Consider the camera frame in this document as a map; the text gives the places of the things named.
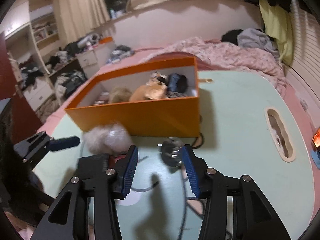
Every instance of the table top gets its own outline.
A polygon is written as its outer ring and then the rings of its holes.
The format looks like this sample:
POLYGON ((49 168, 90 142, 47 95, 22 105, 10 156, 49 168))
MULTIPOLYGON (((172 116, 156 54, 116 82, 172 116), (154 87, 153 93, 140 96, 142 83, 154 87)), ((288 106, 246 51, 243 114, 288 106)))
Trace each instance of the table top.
MULTIPOLYGON (((200 71, 201 132, 204 144, 195 150, 209 167, 239 178, 250 175, 278 213, 292 240, 309 225, 314 206, 314 185, 310 159, 297 124, 288 107, 264 78, 234 71, 200 71), (296 159, 283 161, 267 126, 265 110, 277 109, 287 128, 296 159)), ((82 131, 66 115, 53 136, 77 135, 82 131)), ((192 143, 193 138, 182 138, 192 143)), ((117 201, 123 239, 198 238, 204 203, 195 199, 184 169, 166 166, 157 151, 164 138, 133 137, 139 149, 139 163, 132 190, 117 201)), ((56 197, 73 176, 79 157, 90 153, 85 145, 49 152, 34 172, 44 191, 56 197)), ((89 206, 92 222, 93 202, 89 206)), ((232 232, 232 197, 228 197, 228 225, 232 232)))

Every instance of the yellow-green garment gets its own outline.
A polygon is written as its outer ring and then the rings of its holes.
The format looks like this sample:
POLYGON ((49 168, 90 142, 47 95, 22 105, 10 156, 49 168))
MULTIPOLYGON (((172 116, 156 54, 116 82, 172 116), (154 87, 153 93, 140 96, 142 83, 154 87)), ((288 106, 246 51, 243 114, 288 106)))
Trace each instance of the yellow-green garment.
POLYGON ((266 34, 276 39, 280 59, 287 65, 293 61, 293 33, 290 14, 280 6, 270 6, 267 0, 259 0, 266 34))

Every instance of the open box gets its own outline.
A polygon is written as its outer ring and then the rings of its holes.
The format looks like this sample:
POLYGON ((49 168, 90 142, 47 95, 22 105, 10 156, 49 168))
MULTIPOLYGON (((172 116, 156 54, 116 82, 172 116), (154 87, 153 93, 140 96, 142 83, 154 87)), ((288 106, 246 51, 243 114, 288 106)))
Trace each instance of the open box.
POLYGON ((114 70, 94 77, 65 111, 82 131, 120 122, 133 136, 198 137, 199 90, 194 57, 153 61, 114 70), (101 92, 126 87, 134 92, 150 75, 183 74, 188 79, 187 97, 144 100, 92 106, 101 92))

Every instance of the gray clothing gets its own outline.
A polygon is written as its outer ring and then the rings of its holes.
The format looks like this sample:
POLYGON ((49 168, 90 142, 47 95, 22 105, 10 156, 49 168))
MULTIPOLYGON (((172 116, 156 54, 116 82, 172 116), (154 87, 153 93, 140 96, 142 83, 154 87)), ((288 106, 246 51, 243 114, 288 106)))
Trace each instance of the gray clothing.
POLYGON ((279 60, 277 45, 272 42, 268 35, 256 30, 246 29, 237 36, 238 46, 242 48, 259 48, 273 55, 276 62, 279 60))

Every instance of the metal screw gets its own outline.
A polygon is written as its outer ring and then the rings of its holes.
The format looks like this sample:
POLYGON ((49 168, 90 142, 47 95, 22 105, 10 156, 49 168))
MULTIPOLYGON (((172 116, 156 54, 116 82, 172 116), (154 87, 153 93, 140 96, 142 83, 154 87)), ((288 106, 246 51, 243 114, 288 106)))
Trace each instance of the metal screw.
POLYGON ((245 181, 245 182, 249 182, 251 180, 251 177, 249 175, 243 175, 242 176, 242 179, 245 181))
POLYGON ((106 170, 106 174, 107 175, 112 175, 112 174, 115 174, 115 170, 114 169, 108 169, 108 170, 106 170))
POLYGON ((214 168, 207 168, 207 173, 213 175, 216 173, 216 170, 214 168))
POLYGON ((78 177, 73 177, 71 180, 71 183, 75 184, 79 182, 79 178, 78 177))

